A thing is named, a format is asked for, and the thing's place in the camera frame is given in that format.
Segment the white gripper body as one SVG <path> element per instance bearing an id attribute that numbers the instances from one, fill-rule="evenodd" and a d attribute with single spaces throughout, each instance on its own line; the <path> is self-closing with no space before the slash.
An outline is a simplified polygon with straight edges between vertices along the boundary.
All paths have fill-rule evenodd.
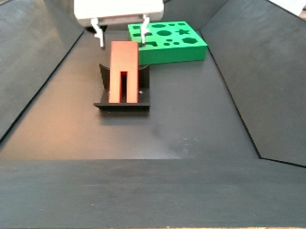
<path id="1" fill-rule="evenodd" d="M 149 24 L 165 14 L 163 0 L 74 0 L 74 16 L 86 28 L 130 23 Z"/>

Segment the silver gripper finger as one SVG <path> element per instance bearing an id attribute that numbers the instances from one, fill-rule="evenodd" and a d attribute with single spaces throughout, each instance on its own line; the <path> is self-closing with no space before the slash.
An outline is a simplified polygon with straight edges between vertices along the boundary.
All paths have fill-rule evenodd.
<path id="1" fill-rule="evenodd" d="M 141 33 L 142 33 L 142 45 L 146 45 L 146 34 L 150 32 L 149 24 L 150 24 L 150 16 L 147 14 L 143 15 L 143 22 L 141 26 Z"/>
<path id="2" fill-rule="evenodd" d="M 98 18 L 94 18 L 91 19 L 91 25 L 95 29 L 95 37 L 99 39 L 99 45 L 102 48 L 105 48 L 105 31 L 99 25 L 99 19 Z"/>

